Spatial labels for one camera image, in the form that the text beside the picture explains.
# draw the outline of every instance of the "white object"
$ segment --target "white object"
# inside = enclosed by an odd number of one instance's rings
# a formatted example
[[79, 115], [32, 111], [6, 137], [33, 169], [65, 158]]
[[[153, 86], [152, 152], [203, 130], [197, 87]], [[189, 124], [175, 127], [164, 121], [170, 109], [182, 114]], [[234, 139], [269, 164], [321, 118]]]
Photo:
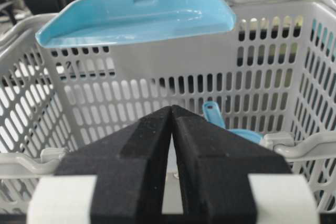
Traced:
[[274, 146], [282, 144], [285, 146], [295, 146], [292, 134], [288, 132], [279, 132], [266, 134], [260, 141], [260, 145], [270, 150], [274, 150]]
[[23, 153], [0, 153], [0, 177], [10, 179], [51, 175], [67, 152], [65, 148], [47, 148], [42, 150], [40, 159]]
[[44, 177], [29, 204], [27, 224], [90, 224], [96, 175]]
[[[54, 15], [19, 22], [0, 40], [0, 152], [74, 151], [166, 105], [201, 114], [210, 98], [229, 129], [288, 132], [295, 145], [335, 130], [335, 1], [230, 4], [237, 24], [228, 33], [123, 46], [44, 49], [35, 32]], [[307, 177], [318, 209], [335, 212], [328, 145], [288, 162]], [[26, 211], [38, 180], [0, 180], [0, 209]]]
[[319, 224], [312, 193], [302, 175], [249, 174], [257, 224]]

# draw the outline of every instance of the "gray plastic basket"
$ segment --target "gray plastic basket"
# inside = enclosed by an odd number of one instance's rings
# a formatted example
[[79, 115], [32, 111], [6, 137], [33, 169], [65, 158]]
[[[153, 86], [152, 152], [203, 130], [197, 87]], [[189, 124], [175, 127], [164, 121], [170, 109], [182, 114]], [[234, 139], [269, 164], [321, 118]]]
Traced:
[[[35, 32], [53, 15], [19, 23], [1, 41], [0, 152], [73, 151], [165, 105], [201, 114], [206, 100], [218, 102], [228, 128], [289, 132], [298, 146], [333, 131], [334, 0], [231, 5], [233, 31], [134, 45], [45, 49]], [[336, 211], [336, 150], [305, 155], [288, 159], [293, 171], [306, 176], [320, 211]], [[36, 182], [9, 180], [0, 177], [0, 210], [25, 211]]]

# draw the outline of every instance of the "blue plastic dustpan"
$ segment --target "blue plastic dustpan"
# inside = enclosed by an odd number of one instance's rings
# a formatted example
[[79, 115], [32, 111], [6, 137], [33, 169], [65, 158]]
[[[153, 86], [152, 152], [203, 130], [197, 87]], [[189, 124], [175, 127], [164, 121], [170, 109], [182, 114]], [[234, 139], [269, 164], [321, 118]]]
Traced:
[[[203, 109], [203, 113], [204, 113], [204, 117], [205, 119], [210, 122], [213, 123], [221, 128], [226, 129], [226, 125], [224, 123], [223, 117], [220, 113], [219, 107], [217, 102], [213, 102], [213, 101], [207, 101], [205, 103], [203, 103], [202, 106]], [[261, 136], [260, 134], [254, 132], [254, 131], [250, 131], [250, 130], [244, 130], [244, 129], [230, 129], [229, 131], [231, 131], [232, 133], [235, 133], [247, 140], [250, 140], [256, 144], [259, 144], [261, 139], [263, 138], [263, 136]]]
[[224, 33], [235, 22], [223, 0], [76, 0], [36, 39], [46, 48], [133, 44]]

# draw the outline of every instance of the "ventilation hole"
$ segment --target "ventilation hole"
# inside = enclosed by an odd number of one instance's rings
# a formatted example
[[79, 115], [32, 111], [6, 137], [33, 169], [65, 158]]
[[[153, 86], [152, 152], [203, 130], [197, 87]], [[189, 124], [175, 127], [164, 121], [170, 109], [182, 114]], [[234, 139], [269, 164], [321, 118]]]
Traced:
[[303, 17], [301, 15], [297, 16], [294, 23], [293, 36], [299, 37], [301, 34], [301, 27], [303, 25]]
[[268, 131], [271, 132], [273, 130], [273, 124], [274, 124], [274, 115], [271, 115], [268, 119]]
[[184, 78], [182, 76], [179, 77], [179, 85], [180, 94], [184, 94]]
[[282, 98], [281, 98], [281, 102], [280, 102], [280, 109], [281, 110], [285, 110], [286, 109], [287, 98], [288, 98], [288, 93], [283, 93], [282, 94]]
[[243, 116], [243, 120], [242, 120], [242, 125], [241, 125], [242, 129], [246, 129], [247, 128], [247, 116]]
[[323, 96], [320, 95], [320, 99], [319, 99], [319, 102], [318, 102], [318, 105], [316, 107], [316, 114], [318, 115], [319, 112], [320, 112], [320, 108], [321, 108], [321, 105], [322, 105], [322, 101], [323, 101]]
[[279, 117], [278, 117], [278, 123], [277, 123], [277, 128], [276, 128], [277, 131], [281, 131], [283, 120], [284, 120], [283, 115], [279, 115]]
[[145, 79], [140, 80], [140, 88], [141, 88], [142, 97], [148, 98], [149, 91], [148, 91], [147, 81]]
[[315, 200], [316, 200], [317, 204], [320, 203], [323, 195], [324, 195], [324, 191], [323, 190], [319, 190], [319, 191], [315, 191], [314, 192], [314, 197], [315, 197]]
[[301, 103], [301, 104], [300, 104], [300, 109], [299, 109], [299, 114], [298, 114], [298, 120], [299, 120], [299, 121], [300, 121], [300, 119], [301, 119], [302, 108], [303, 108], [303, 105], [302, 105], [302, 103]]
[[263, 132], [264, 131], [264, 126], [265, 126], [265, 116], [262, 115], [260, 117], [260, 121], [259, 121], [259, 132]]
[[240, 90], [242, 88], [241, 80], [242, 80], [243, 74], [242, 72], [237, 72], [236, 74], [236, 90]]
[[336, 58], [336, 40], [333, 45], [332, 53], [331, 53], [331, 61], [334, 62]]
[[287, 48], [286, 44], [281, 44], [278, 59], [279, 64], [283, 64], [285, 61], [286, 48]]
[[265, 46], [261, 45], [259, 46], [258, 50], [258, 65], [262, 65], [264, 63], [264, 57], [265, 57]]
[[334, 40], [334, 34], [332, 32], [329, 33], [329, 39], [328, 39], [328, 43], [327, 43], [327, 49], [326, 49], [326, 53], [325, 55], [328, 57], [331, 51], [331, 46], [332, 46], [332, 42]]
[[239, 118], [237, 116], [235, 116], [233, 118], [233, 128], [238, 128], [239, 126]]
[[272, 44], [269, 46], [269, 52], [268, 52], [268, 64], [274, 63], [274, 57], [275, 57], [275, 44]]
[[155, 79], [152, 79], [151, 81], [151, 85], [150, 85], [150, 90], [151, 90], [151, 94], [152, 94], [152, 97], [158, 97], [159, 95], [159, 91], [158, 91], [158, 85], [157, 85], [157, 82]]
[[169, 77], [168, 82], [169, 82], [169, 90], [173, 94], [175, 94], [175, 80], [174, 80], [174, 77]]
[[232, 73], [229, 72], [226, 74], [226, 90], [232, 89]]
[[316, 40], [315, 40], [315, 46], [317, 46], [319, 44], [320, 38], [321, 38], [321, 32], [322, 32], [322, 24], [319, 23], [319, 26], [317, 28], [317, 36], [316, 36]]
[[222, 111], [222, 97], [217, 97], [217, 103], [219, 106], [219, 110]]
[[282, 69], [278, 69], [276, 74], [275, 74], [275, 80], [274, 80], [274, 87], [275, 88], [280, 87], [281, 76], [282, 76]]
[[268, 103], [268, 94], [265, 93], [262, 96], [262, 100], [261, 100], [261, 110], [262, 111], [266, 111], [267, 110], [267, 103]]
[[311, 60], [310, 60], [309, 73], [312, 72], [312, 68], [313, 68], [313, 65], [314, 65], [314, 61], [315, 61], [315, 53], [313, 52], [312, 55], [311, 55]]
[[272, 71], [267, 70], [265, 76], [265, 89], [268, 89], [271, 86]]
[[160, 78], [159, 79], [159, 85], [160, 85], [160, 94], [161, 94], [161, 96], [162, 97], [166, 97], [167, 96], [167, 88], [166, 88], [166, 81], [165, 81], [165, 79], [164, 78]]
[[51, 51], [51, 55], [54, 56], [54, 57], [57, 57], [58, 56], [58, 52], [55, 51], [55, 50], [52, 50]]
[[203, 92], [203, 75], [199, 74], [197, 76], [197, 85], [199, 93]]
[[280, 26], [280, 18], [275, 17], [272, 22], [272, 32], [271, 32], [272, 39], [275, 39], [278, 37], [279, 26]]
[[320, 67], [320, 63], [321, 63], [321, 59], [320, 59], [320, 57], [317, 57], [315, 70], [314, 70], [314, 74], [313, 74], [314, 78], [316, 78], [317, 72], [318, 72], [319, 67]]
[[298, 106], [299, 106], [299, 98], [296, 100], [296, 105], [295, 105], [295, 109], [294, 109], [294, 115], [297, 115]]
[[208, 92], [212, 92], [212, 90], [213, 90], [213, 78], [212, 78], [211, 73], [207, 75], [207, 86], [208, 86]]
[[238, 67], [243, 65], [243, 57], [244, 57], [244, 48], [238, 47], [238, 53], [237, 53], [237, 66]]
[[251, 117], [251, 126], [250, 126], [250, 129], [251, 129], [252, 131], [255, 131], [255, 130], [256, 130], [256, 121], [257, 121], [256, 116], [255, 116], [255, 115], [252, 116], [252, 117]]
[[326, 63], [323, 62], [322, 64], [322, 68], [321, 68], [321, 71], [320, 71], [320, 77], [319, 77], [319, 84], [321, 84], [322, 82], [322, 79], [323, 79], [323, 75], [324, 75], [324, 72], [326, 70]]
[[306, 116], [307, 116], [307, 109], [305, 109], [305, 111], [303, 112], [303, 117], [302, 117], [302, 121], [301, 121], [301, 126], [303, 127], [304, 122], [306, 120]]
[[313, 19], [313, 23], [312, 23], [312, 26], [311, 26], [310, 41], [313, 41], [313, 39], [314, 39], [315, 29], [316, 29], [316, 19]]
[[331, 74], [331, 68], [328, 68], [327, 75], [326, 75], [326, 79], [325, 79], [325, 81], [324, 81], [324, 85], [323, 85], [323, 89], [324, 89], [324, 90], [327, 90], [328, 81], [329, 81], [329, 79], [330, 79], [330, 74]]
[[322, 42], [321, 42], [321, 51], [324, 49], [325, 47], [325, 43], [327, 40], [327, 34], [328, 34], [328, 29], [325, 27], [323, 29], [323, 35], [322, 35]]
[[322, 109], [322, 114], [321, 114], [321, 122], [324, 121], [324, 117], [325, 117], [325, 113], [327, 111], [327, 108], [328, 108], [328, 103], [327, 101], [324, 103], [324, 106], [323, 106], [323, 109]]
[[202, 113], [203, 113], [203, 110], [202, 110], [202, 105], [203, 105], [203, 103], [204, 103], [204, 100], [203, 100], [202, 97], [200, 97], [200, 98], [198, 99], [198, 113], [199, 113], [199, 114], [202, 114]]
[[226, 97], [225, 112], [226, 113], [230, 113], [231, 112], [231, 97], [229, 95]]
[[327, 119], [326, 119], [326, 123], [325, 123], [325, 128], [327, 129], [328, 128], [328, 126], [329, 126], [329, 123], [330, 123], [330, 121], [331, 121], [331, 118], [332, 118], [332, 116], [333, 116], [333, 111], [332, 111], [332, 108], [330, 108], [329, 109], [329, 113], [328, 113], [328, 116], [327, 116]]
[[262, 18], [260, 20], [260, 39], [266, 39], [268, 25], [269, 25], [268, 19]]
[[189, 110], [195, 112], [195, 100], [194, 98], [189, 99]]
[[294, 63], [295, 62], [297, 51], [298, 51], [298, 44], [293, 43], [290, 47], [289, 59], [288, 59], [289, 63]]
[[253, 104], [252, 104], [252, 110], [257, 111], [259, 106], [259, 94], [254, 94], [253, 96]]
[[82, 48], [83, 54], [87, 55], [89, 53], [89, 49], [86, 47]]
[[250, 20], [250, 40], [255, 40], [257, 27], [258, 27], [258, 20], [256, 18], [252, 18]]
[[240, 96], [236, 95], [235, 96], [235, 112], [240, 111]]
[[256, 73], [256, 82], [255, 82], [255, 88], [259, 89], [261, 87], [261, 70], [258, 70]]
[[61, 52], [62, 52], [62, 55], [63, 55], [63, 56], [68, 56], [68, 55], [69, 55], [67, 49], [62, 49]]
[[248, 52], [247, 52], [247, 65], [248, 66], [252, 66], [253, 57], [254, 57], [254, 46], [249, 46]]
[[290, 87], [291, 81], [292, 81], [292, 69], [287, 69], [286, 75], [285, 75], [285, 88]]
[[276, 110], [277, 109], [277, 105], [278, 105], [278, 93], [274, 93], [272, 96], [272, 102], [271, 102], [271, 110]]
[[239, 41], [245, 40], [245, 30], [246, 30], [246, 20], [242, 19], [239, 23], [239, 34], [238, 34]]
[[243, 110], [244, 110], [245, 112], [248, 111], [249, 103], [250, 103], [250, 96], [249, 96], [248, 94], [246, 94], [246, 95], [244, 96], [244, 104], [243, 104]]
[[245, 89], [251, 88], [251, 82], [252, 82], [252, 72], [247, 71], [246, 72], [246, 79], [245, 79]]
[[334, 90], [335, 84], [336, 84], [336, 73], [333, 74], [333, 77], [332, 77], [332, 80], [331, 80], [331, 85], [330, 85], [330, 88], [329, 88], [329, 96], [331, 96], [331, 94]]
[[310, 56], [310, 47], [307, 48], [306, 61], [304, 63], [304, 68], [306, 69], [307, 69], [308, 62], [309, 62], [309, 56]]
[[222, 91], [223, 89], [223, 75], [221, 73], [217, 74], [217, 91]]
[[312, 103], [312, 105], [311, 105], [311, 108], [312, 108], [312, 110], [315, 108], [315, 104], [316, 104], [316, 100], [317, 100], [317, 96], [318, 96], [318, 90], [316, 89], [315, 90], [315, 95], [314, 95], [314, 98], [313, 98], [313, 103]]
[[292, 19], [289, 16], [286, 16], [282, 25], [282, 37], [287, 38], [289, 35], [289, 29], [291, 27]]

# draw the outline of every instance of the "black foam pad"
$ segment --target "black foam pad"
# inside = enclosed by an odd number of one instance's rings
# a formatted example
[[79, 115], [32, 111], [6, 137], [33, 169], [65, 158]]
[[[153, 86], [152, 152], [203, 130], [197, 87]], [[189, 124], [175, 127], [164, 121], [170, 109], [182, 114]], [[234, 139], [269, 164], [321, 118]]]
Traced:
[[291, 173], [284, 158], [175, 105], [173, 138], [184, 212], [255, 223], [250, 173]]
[[67, 155], [55, 175], [97, 174], [91, 221], [134, 223], [160, 215], [171, 138], [171, 108]]

